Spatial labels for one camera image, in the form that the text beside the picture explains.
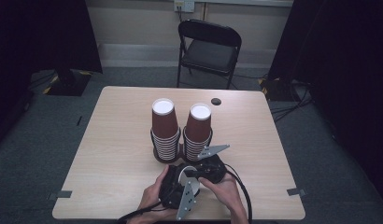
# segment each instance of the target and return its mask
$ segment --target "chair backrest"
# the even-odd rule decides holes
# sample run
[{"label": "chair backrest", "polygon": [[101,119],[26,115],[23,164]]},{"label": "chair backrest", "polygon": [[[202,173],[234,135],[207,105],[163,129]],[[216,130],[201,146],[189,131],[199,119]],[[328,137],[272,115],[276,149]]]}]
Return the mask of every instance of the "chair backrest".
[{"label": "chair backrest", "polygon": [[228,26],[206,21],[186,20],[180,23],[177,30],[182,40],[185,36],[219,45],[241,47],[241,36],[237,31]]}]

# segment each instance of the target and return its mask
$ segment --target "person's arm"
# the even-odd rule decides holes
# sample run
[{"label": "person's arm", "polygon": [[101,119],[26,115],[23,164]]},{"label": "person's arm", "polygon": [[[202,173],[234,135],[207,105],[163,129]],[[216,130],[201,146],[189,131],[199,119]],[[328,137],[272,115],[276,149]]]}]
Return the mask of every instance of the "person's arm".
[{"label": "person's arm", "polygon": [[234,177],[226,174],[218,184],[200,177],[198,179],[204,186],[211,189],[218,200],[230,210],[232,224],[248,224],[247,212],[241,202],[237,184]]},{"label": "person's arm", "polygon": [[[162,186],[163,179],[168,172],[168,167],[168,165],[165,165],[162,173],[156,178],[156,182],[143,191],[142,200],[138,206],[138,209],[149,207],[159,201],[160,187]],[[150,224],[177,214],[177,210],[164,209],[162,205],[159,205],[154,209],[163,211],[151,211],[140,216],[132,217],[128,219],[127,224]]]}]

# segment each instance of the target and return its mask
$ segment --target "gray carpet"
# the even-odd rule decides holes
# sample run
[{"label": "gray carpet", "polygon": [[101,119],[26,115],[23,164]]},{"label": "gray carpet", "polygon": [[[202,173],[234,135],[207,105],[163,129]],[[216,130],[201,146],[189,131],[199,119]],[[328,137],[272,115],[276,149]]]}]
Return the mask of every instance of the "gray carpet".
[{"label": "gray carpet", "polygon": [[[184,72],[183,81],[202,88],[224,89],[226,85],[221,77],[206,77],[199,72],[189,76],[187,70]],[[267,72],[240,68],[235,73],[262,77]],[[48,83],[38,84],[45,79],[34,83],[35,96],[29,110],[0,146],[0,224],[114,223],[55,220],[51,215],[55,201],[48,200],[48,196],[61,189],[104,86],[174,88],[176,73],[175,67],[105,68],[103,75],[92,76],[80,97],[44,95],[41,92]],[[35,74],[33,80],[49,74],[50,71]],[[234,85],[239,90],[260,90],[256,78],[234,77]],[[269,105],[278,108],[295,103]],[[277,122],[296,185],[307,192],[302,198],[305,219],[277,223],[383,223],[383,202],[359,165],[332,139],[327,127],[313,105],[299,108]]]}]

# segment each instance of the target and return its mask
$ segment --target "table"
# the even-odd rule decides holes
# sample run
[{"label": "table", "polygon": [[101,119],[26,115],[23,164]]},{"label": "table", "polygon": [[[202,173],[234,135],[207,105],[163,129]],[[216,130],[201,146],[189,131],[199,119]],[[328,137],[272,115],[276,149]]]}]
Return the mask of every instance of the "table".
[{"label": "table", "polygon": [[[149,135],[151,105],[158,98],[174,102],[181,128],[193,104],[211,105],[211,146],[230,144],[219,155],[246,186],[253,219],[305,217],[300,196],[287,192],[296,186],[261,92],[105,87],[62,188],[72,195],[57,199],[55,218],[116,219],[137,208],[144,188],[164,167],[154,159]],[[212,105],[212,98],[221,99],[221,105]],[[209,189],[201,185],[200,190],[197,206],[184,219],[230,218]]]}]

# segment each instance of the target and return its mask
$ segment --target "wooden table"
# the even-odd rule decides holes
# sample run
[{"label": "wooden table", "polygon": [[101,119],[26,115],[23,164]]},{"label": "wooden table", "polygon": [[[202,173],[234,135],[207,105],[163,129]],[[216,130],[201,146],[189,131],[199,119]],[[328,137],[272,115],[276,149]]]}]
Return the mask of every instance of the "wooden table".
[{"label": "wooden table", "polygon": [[[72,195],[57,200],[55,218],[116,219],[138,207],[144,188],[164,167],[154,159],[149,135],[151,105],[158,98],[174,102],[181,128],[193,104],[211,105],[211,146],[230,144],[219,155],[241,176],[253,219],[305,217],[300,196],[287,192],[296,186],[261,92],[105,87],[62,188]],[[221,99],[221,105],[212,105],[212,98]],[[230,218],[209,189],[201,185],[200,190],[197,206],[184,219]]]}]

